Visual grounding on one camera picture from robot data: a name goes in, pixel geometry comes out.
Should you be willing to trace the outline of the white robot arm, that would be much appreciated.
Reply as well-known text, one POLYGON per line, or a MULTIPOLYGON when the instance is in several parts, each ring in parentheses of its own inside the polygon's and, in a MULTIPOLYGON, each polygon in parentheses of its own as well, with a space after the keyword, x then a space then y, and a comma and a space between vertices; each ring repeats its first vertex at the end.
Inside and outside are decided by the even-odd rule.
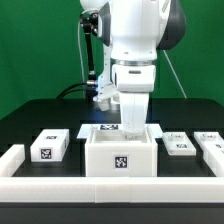
POLYGON ((120 105, 121 130, 144 132, 149 94, 154 90, 157 52, 183 38, 186 19, 179 0, 80 0, 91 14, 88 31, 104 45, 104 70, 95 101, 101 110, 120 105))

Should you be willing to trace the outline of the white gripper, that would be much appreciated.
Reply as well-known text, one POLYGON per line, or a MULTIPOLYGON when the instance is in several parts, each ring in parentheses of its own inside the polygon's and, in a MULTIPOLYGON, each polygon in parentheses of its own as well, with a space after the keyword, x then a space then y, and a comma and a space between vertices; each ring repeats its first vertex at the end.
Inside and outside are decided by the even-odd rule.
POLYGON ((149 93, 154 90, 156 67, 112 66, 119 94, 121 129, 125 135, 141 135, 145 129, 149 93))

